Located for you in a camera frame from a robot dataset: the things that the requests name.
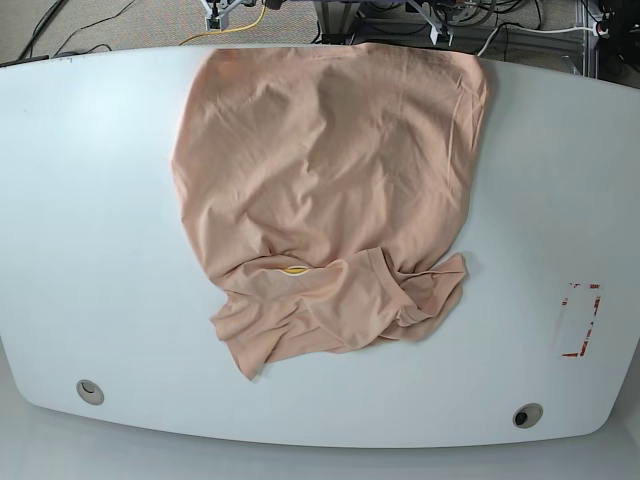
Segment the peach t-shirt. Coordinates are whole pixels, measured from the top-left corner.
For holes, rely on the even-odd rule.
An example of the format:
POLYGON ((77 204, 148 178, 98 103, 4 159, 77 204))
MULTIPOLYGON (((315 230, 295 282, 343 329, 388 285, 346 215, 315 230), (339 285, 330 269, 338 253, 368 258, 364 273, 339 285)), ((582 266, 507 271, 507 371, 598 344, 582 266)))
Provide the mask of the peach t-shirt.
POLYGON ((217 49, 170 160, 212 317, 247 378, 308 353, 420 341, 456 306, 489 81, 473 55, 217 49))

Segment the right table grommet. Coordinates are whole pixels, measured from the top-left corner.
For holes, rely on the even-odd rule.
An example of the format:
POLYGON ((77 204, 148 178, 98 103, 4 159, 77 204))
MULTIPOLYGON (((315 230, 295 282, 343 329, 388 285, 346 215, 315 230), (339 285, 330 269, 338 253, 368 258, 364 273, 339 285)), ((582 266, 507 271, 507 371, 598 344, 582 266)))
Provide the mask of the right table grommet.
POLYGON ((529 429, 535 426, 544 413, 543 407, 538 403, 529 403, 519 408, 512 417, 516 428, 529 429))

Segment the table grommet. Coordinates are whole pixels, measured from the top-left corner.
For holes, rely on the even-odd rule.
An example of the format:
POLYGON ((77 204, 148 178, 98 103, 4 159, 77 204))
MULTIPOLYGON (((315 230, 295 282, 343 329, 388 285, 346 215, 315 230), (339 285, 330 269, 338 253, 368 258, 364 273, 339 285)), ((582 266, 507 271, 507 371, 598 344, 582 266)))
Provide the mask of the table grommet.
POLYGON ((544 413, 543 407, 538 403, 529 403, 519 408, 512 417, 516 428, 529 429, 535 426, 544 413))
POLYGON ((90 380, 80 380, 76 384, 79 397, 89 405, 99 406, 104 402, 105 396, 102 389, 90 380))

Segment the left table grommet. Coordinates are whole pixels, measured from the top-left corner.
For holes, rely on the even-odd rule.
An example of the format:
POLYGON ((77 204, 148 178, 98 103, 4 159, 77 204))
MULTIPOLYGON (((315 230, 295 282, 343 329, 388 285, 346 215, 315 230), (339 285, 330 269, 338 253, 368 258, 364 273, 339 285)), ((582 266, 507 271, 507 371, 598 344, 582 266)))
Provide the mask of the left table grommet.
POLYGON ((80 380, 76 384, 79 397, 89 405, 99 406, 104 402, 105 396, 102 389, 90 380, 80 380))

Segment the red tape rectangle marking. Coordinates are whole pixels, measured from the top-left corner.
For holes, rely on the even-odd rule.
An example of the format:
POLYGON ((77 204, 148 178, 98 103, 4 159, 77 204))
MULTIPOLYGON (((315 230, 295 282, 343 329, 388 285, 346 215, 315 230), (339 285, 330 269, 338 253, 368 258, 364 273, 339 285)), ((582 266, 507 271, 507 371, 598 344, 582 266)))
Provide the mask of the red tape rectangle marking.
POLYGON ((557 325, 554 349, 561 358, 586 354, 602 298, 600 284, 570 283, 557 325))

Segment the aluminium frame stand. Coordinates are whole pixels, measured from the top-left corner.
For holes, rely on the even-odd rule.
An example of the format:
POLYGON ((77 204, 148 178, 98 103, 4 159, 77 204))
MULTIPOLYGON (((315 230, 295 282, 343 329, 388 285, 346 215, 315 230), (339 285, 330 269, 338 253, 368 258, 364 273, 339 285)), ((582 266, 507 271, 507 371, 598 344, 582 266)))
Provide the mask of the aluminium frame stand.
POLYGON ((318 34, 316 44, 352 45, 362 1, 313 1, 318 34))

